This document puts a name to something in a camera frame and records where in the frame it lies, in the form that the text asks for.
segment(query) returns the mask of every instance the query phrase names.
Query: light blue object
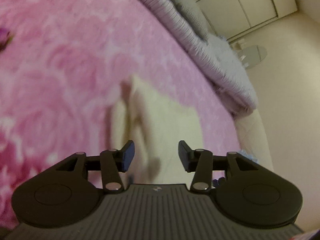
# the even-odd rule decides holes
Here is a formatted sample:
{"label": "light blue object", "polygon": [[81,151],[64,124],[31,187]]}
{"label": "light blue object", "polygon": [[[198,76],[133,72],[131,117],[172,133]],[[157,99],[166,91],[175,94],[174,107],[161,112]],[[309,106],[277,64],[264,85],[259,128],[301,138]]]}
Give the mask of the light blue object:
{"label": "light blue object", "polygon": [[259,164],[258,159],[253,154],[249,154],[245,150],[240,150],[240,151],[238,151],[238,153],[241,154],[242,156],[248,158],[249,160],[252,160],[253,162]]}

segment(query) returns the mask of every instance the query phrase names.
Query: cloth fold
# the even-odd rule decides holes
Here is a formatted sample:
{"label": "cloth fold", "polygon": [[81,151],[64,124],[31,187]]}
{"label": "cloth fold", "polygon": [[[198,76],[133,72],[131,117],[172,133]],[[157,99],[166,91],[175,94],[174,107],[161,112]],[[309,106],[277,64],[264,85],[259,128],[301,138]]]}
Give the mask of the cloth fold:
{"label": "cloth fold", "polygon": [[125,181],[138,184],[191,184],[178,155],[184,140],[192,149],[203,148],[197,112],[182,106],[133,75],[129,98],[121,98],[111,114],[111,147],[120,149],[127,140],[135,143],[135,157]]}

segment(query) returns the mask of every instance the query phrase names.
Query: pink floral bedspread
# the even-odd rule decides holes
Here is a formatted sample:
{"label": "pink floral bedspread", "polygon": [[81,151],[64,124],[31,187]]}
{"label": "pink floral bedspread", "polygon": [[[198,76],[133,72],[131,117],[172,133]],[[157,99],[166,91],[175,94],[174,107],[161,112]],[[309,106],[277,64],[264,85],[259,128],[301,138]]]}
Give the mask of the pink floral bedspread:
{"label": "pink floral bedspread", "polygon": [[196,107],[207,149],[239,149],[210,83],[137,0],[0,0],[0,27],[15,34],[0,54],[0,226],[17,225],[19,184],[108,148],[110,107],[132,73]]}

